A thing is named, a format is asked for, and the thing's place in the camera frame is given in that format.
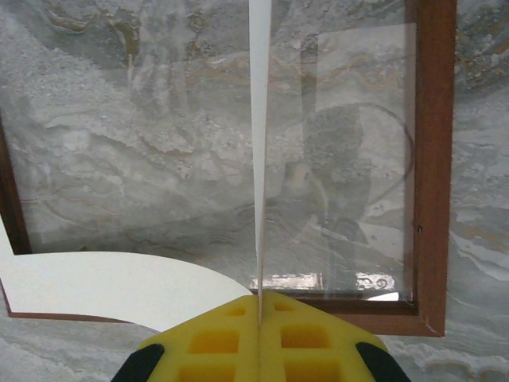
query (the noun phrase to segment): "square hole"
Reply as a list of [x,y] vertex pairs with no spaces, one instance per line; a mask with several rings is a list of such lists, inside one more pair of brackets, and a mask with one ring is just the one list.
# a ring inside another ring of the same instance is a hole
[[285,361],[286,382],[341,382],[340,369],[332,360]]
[[293,308],[290,305],[285,304],[284,302],[276,302],[274,304],[274,308],[278,312],[291,312],[291,311],[295,310],[295,308]]
[[328,334],[324,328],[313,324],[296,324],[281,329],[281,347],[296,349],[330,348]]
[[179,370],[178,382],[234,382],[235,366],[210,364],[184,366]]
[[246,308],[243,306],[237,306],[226,313],[227,316],[243,316],[246,314]]
[[198,333],[191,341],[191,354],[237,353],[239,332],[229,329],[211,329]]

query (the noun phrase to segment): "black grip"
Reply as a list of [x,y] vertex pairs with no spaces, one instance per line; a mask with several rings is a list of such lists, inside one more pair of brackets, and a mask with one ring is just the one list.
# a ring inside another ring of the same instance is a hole
[[398,362],[385,350],[367,342],[359,342],[356,348],[376,382],[411,382]]
[[127,358],[111,382],[148,382],[164,353],[165,347],[160,344],[139,349]]

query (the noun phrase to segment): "brown wooden frame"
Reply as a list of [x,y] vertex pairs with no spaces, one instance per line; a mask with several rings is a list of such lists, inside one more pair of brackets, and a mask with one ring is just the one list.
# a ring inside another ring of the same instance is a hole
[[[411,272],[412,301],[325,300],[318,294],[299,297],[377,334],[445,335],[456,6],[457,0],[406,1],[407,14],[412,15],[409,18],[417,22],[414,253],[406,259],[406,268]],[[0,213],[14,253],[31,253],[1,120]],[[113,322],[8,311],[11,317],[18,318]]]

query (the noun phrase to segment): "yellow sponge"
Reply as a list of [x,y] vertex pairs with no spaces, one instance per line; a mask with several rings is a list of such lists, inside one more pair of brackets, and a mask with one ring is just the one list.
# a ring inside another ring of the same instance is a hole
[[258,298],[246,296],[144,341],[165,353],[149,382],[258,382]]
[[263,293],[260,380],[374,382],[356,344],[387,350],[376,336],[275,292]]
[[282,294],[265,291],[261,326],[258,297],[238,298],[144,341],[113,379],[114,382],[124,380],[396,382],[408,379],[373,334]]

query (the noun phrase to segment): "wooden frame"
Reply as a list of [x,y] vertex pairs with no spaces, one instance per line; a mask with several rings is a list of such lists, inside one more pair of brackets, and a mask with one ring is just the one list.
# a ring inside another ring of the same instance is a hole
[[[411,21],[417,15],[414,253],[406,259],[412,302],[325,300],[312,294],[299,298],[377,334],[445,335],[456,3],[406,4]],[[1,121],[0,213],[14,253],[31,253]],[[41,314],[37,318],[66,319]]]

